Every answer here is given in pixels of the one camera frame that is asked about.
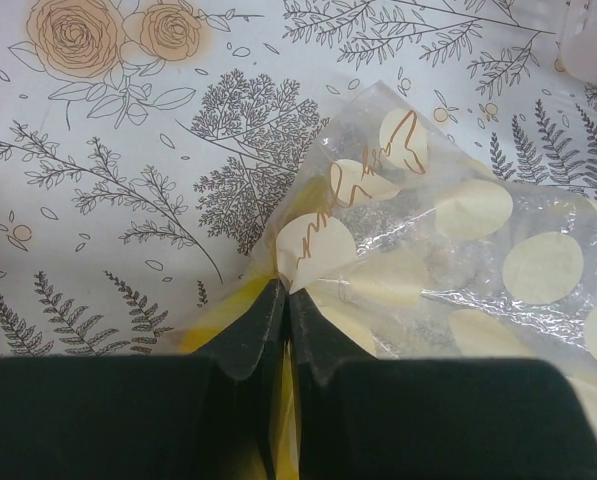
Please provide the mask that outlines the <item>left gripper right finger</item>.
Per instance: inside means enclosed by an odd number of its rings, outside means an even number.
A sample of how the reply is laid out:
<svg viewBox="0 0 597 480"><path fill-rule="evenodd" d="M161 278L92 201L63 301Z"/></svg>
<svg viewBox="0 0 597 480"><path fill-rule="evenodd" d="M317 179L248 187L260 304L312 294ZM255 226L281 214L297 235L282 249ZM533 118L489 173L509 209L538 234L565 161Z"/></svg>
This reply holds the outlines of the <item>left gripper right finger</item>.
<svg viewBox="0 0 597 480"><path fill-rule="evenodd" d="M379 360L307 293L288 309L302 478L597 479L597 439L552 365Z"/></svg>

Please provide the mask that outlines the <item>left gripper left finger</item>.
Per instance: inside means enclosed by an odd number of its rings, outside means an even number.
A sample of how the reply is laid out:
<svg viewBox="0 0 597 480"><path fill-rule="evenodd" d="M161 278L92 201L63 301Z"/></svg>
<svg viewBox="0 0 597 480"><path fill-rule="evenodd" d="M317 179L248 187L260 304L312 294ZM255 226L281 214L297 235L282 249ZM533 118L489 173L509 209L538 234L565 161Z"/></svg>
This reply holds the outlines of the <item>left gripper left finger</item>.
<svg viewBox="0 0 597 480"><path fill-rule="evenodd" d="M194 479L191 355L0 360L0 479Z"/></svg>

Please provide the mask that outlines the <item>yellow fake banana bunch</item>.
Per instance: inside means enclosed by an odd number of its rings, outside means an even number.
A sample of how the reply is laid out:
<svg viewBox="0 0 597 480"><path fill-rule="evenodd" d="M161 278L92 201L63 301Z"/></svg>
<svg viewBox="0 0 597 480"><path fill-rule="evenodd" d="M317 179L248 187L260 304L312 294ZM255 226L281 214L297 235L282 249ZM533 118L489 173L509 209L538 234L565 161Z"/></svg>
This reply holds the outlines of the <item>yellow fake banana bunch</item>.
<svg viewBox="0 0 597 480"><path fill-rule="evenodd" d="M181 349L193 378L194 479L298 478L288 295L279 263L246 282L189 330Z"/></svg>

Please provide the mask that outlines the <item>clear polka dot zip bag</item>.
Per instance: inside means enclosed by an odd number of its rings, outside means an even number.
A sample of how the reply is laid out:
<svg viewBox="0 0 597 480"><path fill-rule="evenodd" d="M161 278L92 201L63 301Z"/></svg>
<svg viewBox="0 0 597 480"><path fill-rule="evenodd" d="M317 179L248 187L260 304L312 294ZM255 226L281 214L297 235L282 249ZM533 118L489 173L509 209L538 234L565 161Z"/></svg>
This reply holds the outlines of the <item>clear polka dot zip bag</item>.
<svg viewBox="0 0 597 480"><path fill-rule="evenodd" d="M230 162L197 187L209 233L250 254L244 282L277 261L288 300L379 360L546 362L597 439L597 200L488 172L380 83L281 203L267 183Z"/></svg>

